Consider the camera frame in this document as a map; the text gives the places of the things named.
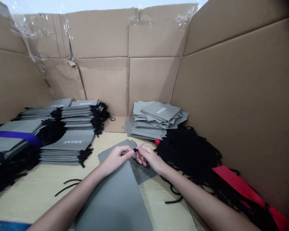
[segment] cardboard flap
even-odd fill
[[[129,57],[181,57],[198,4],[148,7],[128,28]]]
[[[25,55],[0,50],[0,124],[24,107],[43,107],[52,96],[35,63]]]
[[[47,58],[37,61],[37,66],[43,70],[44,78],[54,91],[56,98],[86,99],[79,70],[75,63],[69,59]]]
[[[209,0],[192,18],[184,56],[289,17],[276,0]]]
[[[128,58],[75,60],[87,99],[98,98],[109,106],[112,116],[126,115]]]
[[[14,25],[9,9],[0,2],[0,49],[20,54],[27,54],[21,33]]]
[[[64,14],[26,14],[23,30],[31,55],[45,58],[69,58],[70,45]]]
[[[138,9],[68,13],[75,59],[128,56],[128,24]]]
[[[130,58],[129,114],[134,102],[169,103],[181,58]]]
[[[183,57],[171,104],[289,217],[289,18]]]

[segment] finger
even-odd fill
[[[143,147],[144,150],[146,150],[148,153],[152,152],[153,150],[149,147]]]
[[[138,145],[137,149],[138,149],[139,153],[141,154],[141,156],[144,156],[144,157],[146,156],[147,151],[144,150],[142,146]]]
[[[143,160],[142,161],[142,165],[144,166],[144,167],[147,167],[147,163]]]
[[[129,158],[131,158],[134,155],[134,151],[131,150],[127,152],[126,154],[122,155],[120,158],[122,159],[123,163],[127,161]]]
[[[119,149],[120,154],[124,151],[126,151],[126,152],[132,151],[131,147],[128,145],[118,146],[118,149]]]
[[[137,162],[142,164],[141,156],[140,156],[139,152],[136,152],[136,156],[137,156]]]

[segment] forearm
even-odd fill
[[[259,229],[235,210],[195,185],[168,165],[161,173],[193,206],[214,231]]]
[[[94,188],[105,177],[99,165],[87,175],[72,191],[53,205],[42,217],[40,217],[30,230],[67,230],[76,215],[83,207]]]

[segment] beige table surface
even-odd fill
[[[83,179],[99,165],[97,155],[117,143],[130,139],[137,144],[145,141],[127,137],[126,133],[103,133],[92,144],[93,153],[84,162],[85,168],[79,166],[40,164],[27,176],[20,178],[0,197],[0,220],[24,223],[35,222],[52,205],[67,194],[65,190],[57,197],[54,195],[66,187],[63,183],[70,179]],[[155,148],[152,143],[143,146]],[[160,176],[155,176],[139,185],[141,195],[148,210],[154,230],[197,230],[185,201],[176,204],[165,204],[165,201],[176,200],[168,183]]]

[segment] red ribbon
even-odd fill
[[[234,174],[225,165],[213,168],[222,179],[224,179],[231,187],[245,198],[257,203],[265,208],[266,202],[240,177]],[[289,231],[289,221],[276,209],[269,205],[269,212],[275,220],[280,231]]]

